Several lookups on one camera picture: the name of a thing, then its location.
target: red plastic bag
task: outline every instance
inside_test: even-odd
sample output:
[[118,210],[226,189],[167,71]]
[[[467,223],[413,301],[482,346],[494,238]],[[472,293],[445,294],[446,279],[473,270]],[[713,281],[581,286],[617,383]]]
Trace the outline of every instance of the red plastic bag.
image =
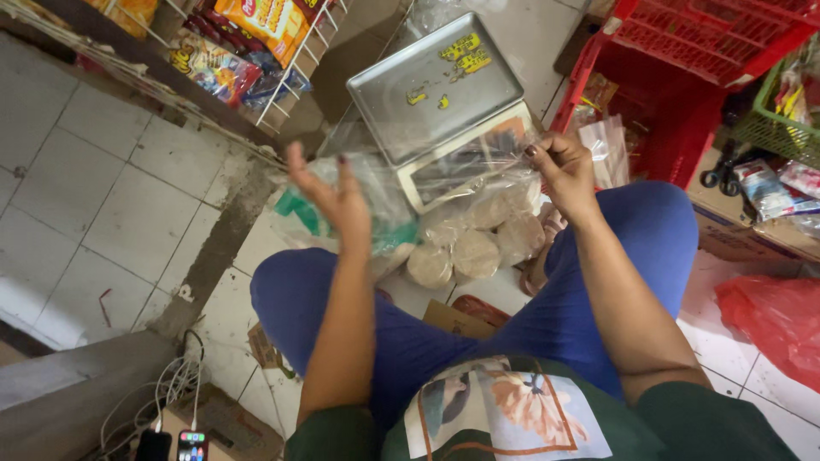
[[740,276],[715,287],[723,323],[786,376],[820,392],[820,279]]

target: blue pants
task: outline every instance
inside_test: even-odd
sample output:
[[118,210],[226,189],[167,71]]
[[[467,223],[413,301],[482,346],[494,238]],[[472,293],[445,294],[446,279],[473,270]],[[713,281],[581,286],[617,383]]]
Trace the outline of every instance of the blue pants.
[[[698,245],[686,193],[645,181],[597,194],[609,225],[649,288],[677,317]],[[268,337],[304,376],[324,316],[336,256],[324,249],[287,250],[253,274],[251,295]],[[565,363],[587,381],[622,398],[615,367],[590,309],[572,227],[555,238],[544,265],[547,285],[488,340],[453,335],[376,295],[376,363],[371,412],[392,427],[404,407],[437,372],[460,360],[525,354]]]

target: hand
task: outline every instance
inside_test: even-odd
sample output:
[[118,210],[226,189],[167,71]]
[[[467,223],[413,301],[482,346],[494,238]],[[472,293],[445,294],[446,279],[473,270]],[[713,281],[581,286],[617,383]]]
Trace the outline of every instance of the hand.
[[291,143],[288,146],[288,176],[339,233],[340,253],[352,251],[370,255],[370,212],[344,156],[339,156],[339,181],[334,189],[308,171],[302,158],[302,145]]
[[578,224],[600,214],[592,153],[578,139],[548,131],[524,152],[541,172],[547,195],[567,221]]

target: green t-shirt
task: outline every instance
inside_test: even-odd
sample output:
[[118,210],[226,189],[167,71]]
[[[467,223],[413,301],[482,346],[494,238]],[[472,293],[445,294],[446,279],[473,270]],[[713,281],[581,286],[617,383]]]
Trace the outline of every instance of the green t-shirt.
[[287,461],[797,460],[754,405],[665,382],[628,408],[561,363],[496,356],[428,381],[379,440],[361,407],[308,417]]

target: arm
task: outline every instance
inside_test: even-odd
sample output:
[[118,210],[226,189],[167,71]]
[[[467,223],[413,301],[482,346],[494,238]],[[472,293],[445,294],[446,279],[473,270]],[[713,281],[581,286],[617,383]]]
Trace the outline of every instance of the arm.
[[297,424],[311,413],[344,405],[366,405],[376,351],[370,274],[371,222],[358,182],[339,158],[336,190],[307,171],[299,144],[288,147],[291,180],[324,213],[339,233],[327,310],[322,319],[299,403]]
[[577,140],[547,134],[527,155],[572,225],[595,324],[628,404],[665,381],[711,389],[695,353],[630,261],[595,199],[592,157]]

